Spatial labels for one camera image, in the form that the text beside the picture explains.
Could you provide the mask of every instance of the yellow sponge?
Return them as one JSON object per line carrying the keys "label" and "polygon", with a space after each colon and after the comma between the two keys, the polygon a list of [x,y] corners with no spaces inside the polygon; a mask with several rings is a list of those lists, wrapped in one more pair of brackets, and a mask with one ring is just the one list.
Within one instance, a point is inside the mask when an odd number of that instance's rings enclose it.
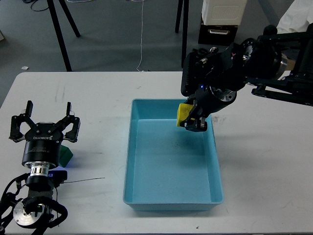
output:
{"label": "yellow sponge", "polygon": [[177,123],[176,126],[180,126],[179,124],[184,121],[188,115],[190,110],[192,110],[194,106],[192,104],[179,104],[178,110],[177,110]]}

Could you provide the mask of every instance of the tray rim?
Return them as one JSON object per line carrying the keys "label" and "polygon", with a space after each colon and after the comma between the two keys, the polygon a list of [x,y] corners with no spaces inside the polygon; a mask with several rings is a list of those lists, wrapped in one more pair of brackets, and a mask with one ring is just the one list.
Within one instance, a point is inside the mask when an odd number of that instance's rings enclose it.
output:
{"label": "tray rim", "polygon": [[[218,174],[218,177],[219,177],[219,182],[220,182],[220,185],[221,185],[221,199],[219,201],[214,201],[214,202],[210,202],[210,203],[182,203],[182,202],[177,202],[177,203],[173,203],[173,202],[169,202],[169,203],[164,203],[164,202],[161,202],[161,203],[140,203],[140,202],[130,202],[130,201],[127,201],[125,199],[125,192],[126,192],[126,178],[127,178],[127,166],[128,166],[128,163],[129,163],[129,145],[130,145],[130,135],[131,135],[131,126],[132,126],[132,120],[133,120],[133,105],[134,105],[134,102],[137,102],[138,100],[158,100],[158,101],[167,101],[167,100],[177,100],[177,101],[181,101],[181,102],[184,102],[185,99],[180,99],[180,98],[174,98],[174,99],[159,99],[159,98],[135,98],[132,100],[132,105],[131,105],[131,116],[130,116],[130,126],[129,126],[129,133],[128,133],[128,146],[127,146],[127,158],[126,158],[126,167],[125,167],[125,178],[124,178],[124,188],[123,188],[123,202],[127,205],[129,205],[130,207],[132,207],[133,209],[136,210],[136,207],[138,206],[139,208],[140,207],[144,207],[145,205],[146,206],[166,206],[166,205],[170,205],[170,206],[179,206],[179,205],[183,205],[183,206],[188,206],[188,205],[196,205],[196,206],[199,206],[199,205],[204,205],[204,206],[207,206],[209,208],[207,209],[203,209],[203,211],[207,211],[207,210],[210,210],[212,207],[216,206],[216,205],[219,205],[221,203],[224,202],[224,189],[223,189],[223,183],[222,183],[222,176],[221,176],[221,170],[220,170],[220,166],[219,166],[219,158],[218,158],[218,154],[217,154],[217,149],[216,149],[216,142],[215,142],[215,138],[214,138],[214,129],[213,129],[213,123],[212,123],[212,118],[211,118],[211,115],[209,115],[209,117],[207,118],[207,121],[208,122],[208,125],[210,125],[211,127],[211,136],[213,137],[213,146],[215,148],[215,160],[217,161],[217,174]],[[151,210],[154,210],[156,211],[155,209],[139,209],[139,210],[142,210],[142,211],[151,211]]]}

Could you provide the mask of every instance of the white table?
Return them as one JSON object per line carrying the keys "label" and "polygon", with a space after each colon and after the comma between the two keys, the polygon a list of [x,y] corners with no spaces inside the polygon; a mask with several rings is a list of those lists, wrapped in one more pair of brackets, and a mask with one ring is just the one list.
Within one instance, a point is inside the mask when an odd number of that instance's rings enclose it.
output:
{"label": "white table", "polygon": [[[8,139],[11,116],[34,103],[33,121],[56,122],[67,102],[81,119],[58,201],[68,218],[46,234],[313,232],[313,108],[256,97],[252,87],[213,115],[225,201],[210,211],[133,211],[123,187],[131,101],[182,98],[181,72],[26,72],[0,109],[0,189],[29,172],[24,142]],[[25,124],[22,132],[28,130]],[[29,234],[11,222],[7,233]]]}

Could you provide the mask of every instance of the black cable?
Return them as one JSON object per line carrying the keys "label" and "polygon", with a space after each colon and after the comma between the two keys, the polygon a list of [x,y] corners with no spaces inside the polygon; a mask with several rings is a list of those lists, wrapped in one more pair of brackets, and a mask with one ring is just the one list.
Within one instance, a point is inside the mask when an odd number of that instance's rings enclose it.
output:
{"label": "black cable", "polygon": [[34,10],[33,9],[33,5],[38,1],[38,0],[22,0],[24,3],[29,4],[31,3],[30,9],[32,9],[33,11],[46,11],[47,9],[49,9],[49,7],[42,9],[42,10]]}
{"label": "black cable", "polygon": [[64,182],[64,183],[75,183],[75,182],[81,182],[81,181],[87,181],[87,180],[98,180],[98,179],[105,179],[105,177],[92,178],[92,179],[86,179],[86,180],[67,181],[67,182]]}
{"label": "black cable", "polygon": [[49,9],[49,7],[47,7],[47,8],[42,9],[42,10],[34,10],[34,9],[33,9],[33,5],[34,5],[37,1],[38,1],[38,0],[35,0],[35,1],[31,4],[30,9],[32,9],[33,11],[46,11],[47,9]]}
{"label": "black cable", "polygon": [[3,226],[4,228],[6,228],[9,225],[9,223],[12,221],[12,219],[13,219],[13,210],[14,210],[14,207],[12,207],[11,212],[6,217],[1,218],[0,225]]}
{"label": "black cable", "polygon": [[55,188],[56,192],[57,192],[57,197],[56,197],[56,201],[58,202],[58,189]]}
{"label": "black cable", "polygon": [[13,180],[10,181],[10,183],[5,187],[5,190],[3,191],[3,194],[2,194],[2,197],[1,197],[1,200],[5,197],[7,191],[9,190],[10,186],[15,182],[15,178]]}
{"label": "black cable", "polygon": [[31,235],[44,235],[47,228],[48,228],[47,226],[38,227]]}

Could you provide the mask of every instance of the white box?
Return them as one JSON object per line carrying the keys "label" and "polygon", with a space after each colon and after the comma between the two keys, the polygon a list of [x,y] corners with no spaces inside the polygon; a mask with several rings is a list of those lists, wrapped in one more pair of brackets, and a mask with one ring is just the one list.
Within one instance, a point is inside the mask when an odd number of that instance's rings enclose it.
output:
{"label": "white box", "polygon": [[204,25],[240,25],[247,0],[203,0]]}

